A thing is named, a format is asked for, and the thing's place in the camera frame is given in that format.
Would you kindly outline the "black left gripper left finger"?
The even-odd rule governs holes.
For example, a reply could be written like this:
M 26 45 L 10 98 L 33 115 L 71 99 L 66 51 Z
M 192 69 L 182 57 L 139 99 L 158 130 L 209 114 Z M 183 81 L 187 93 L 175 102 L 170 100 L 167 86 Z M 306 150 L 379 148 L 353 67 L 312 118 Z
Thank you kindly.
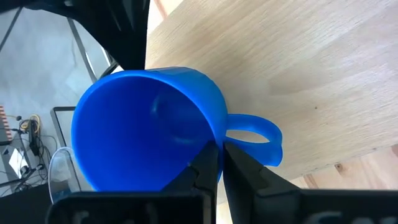
M 48 210 L 46 223 L 215 223 L 218 146 L 205 144 L 160 191 L 78 192 Z

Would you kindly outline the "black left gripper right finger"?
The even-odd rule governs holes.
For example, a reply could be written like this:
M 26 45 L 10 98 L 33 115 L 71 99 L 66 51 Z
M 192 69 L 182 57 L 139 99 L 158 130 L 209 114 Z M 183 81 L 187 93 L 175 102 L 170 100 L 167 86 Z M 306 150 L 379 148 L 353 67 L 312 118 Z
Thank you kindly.
M 223 179 L 233 223 L 397 223 L 395 190 L 301 189 L 230 142 Z

